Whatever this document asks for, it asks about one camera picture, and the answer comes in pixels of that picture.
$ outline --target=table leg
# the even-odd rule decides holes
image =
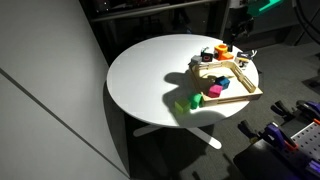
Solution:
[[[148,125],[148,126],[144,126],[142,128],[136,129],[133,132],[133,135],[135,137],[139,137],[139,136],[143,136],[145,134],[151,133],[151,132],[156,131],[156,130],[161,129],[161,128],[162,127],[160,127],[160,126]]]
[[[222,145],[218,140],[209,136],[208,134],[203,132],[201,129],[199,129],[199,128],[186,128],[186,129],[188,131],[190,131],[191,133],[193,133],[194,135],[196,135],[197,137],[199,137],[200,139],[202,139],[203,141],[205,141],[206,143],[208,143],[213,148],[215,148],[215,149],[221,148]]]
[[[161,129],[161,128],[162,127],[160,127],[160,126],[148,125],[148,126],[144,126],[142,128],[136,129],[133,132],[133,135],[135,137],[140,137],[140,136],[143,136],[145,134],[152,133],[153,131],[156,131],[156,130]],[[220,149],[221,146],[222,146],[221,143],[218,140],[216,140],[215,138],[209,136],[208,134],[206,134],[205,132],[203,132],[199,128],[186,128],[186,130],[190,131],[192,134],[196,135],[198,138],[200,138],[204,142],[208,143],[210,146],[212,146],[215,149]]]

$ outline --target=cable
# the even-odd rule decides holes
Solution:
[[[296,0],[296,2],[297,2],[297,7],[298,7],[298,10],[299,10],[299,12],[300,12],[300,15],[301,15],[302,19],[303,19],[315,32],[317,32],[318,34],[320,34],[319,29],[317,29],[317,28],[306,18],[305,14],[303,13],[300,0]]]
[[[203,48],[202,50],[201,50],[201,52],[205,52],[206,50],[208,50],[209,49],[209,47],[205,47],[205,48]]]
[[[254,57],[256,54],[257,54],[257,50],[252,50],[252,55],[251,55],[251,57]]]
[[[297,9],[295,0],[292,0],[292,6],[293,6],[293,10],[294,10],[294,12],[296,13],[297,19],[298,19],[300,25],[302,26],[303,30],[308,34],[308,36],[309,36],[314,42],[316,42],[318,45],[320,45],[320,41],[318,41],[316,38],[314,38],[314,37],[312,36],[312,34],[308,31],[308,29],[304,26],[304,23],[303,23],[300,15],[299,15],[299,12],[298,12],[298,9]]]

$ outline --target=wooden tray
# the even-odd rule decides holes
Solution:
[[[233,61],[221,61],[209,64],[189,66],[191,79],[197,92],[202,94],[202,106],[257,100],[263,92],[243,74]],[[220,97],[207,96],[214,79],[225,76],[230,80],[228,89]]]

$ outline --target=round white table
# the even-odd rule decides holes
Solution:
[[[214,46],[221,43],[221,40],[206,36],[179,34],[135,44],[110,66],[107,75],[110,95],[127,114],[153,125],[149,131],[170,127],[186,128],[194,133],[199,130],[196,127],[230,117],[249,101],[197,108],[186,115],[173,113],[175,100],[187,98],[194,92],[186,72],[191,58],[200,55],[206,47],[209,47],[207,52],[213,52]],[[233,47],[232,54],[235,56],[239,51]],[[244,74],[258,86],[258,72],[252,61]]]

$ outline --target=pink block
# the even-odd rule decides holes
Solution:
[[[213,85],[209,89],[208,96],[211,98],[219,97],[223,87],[220,85]]]

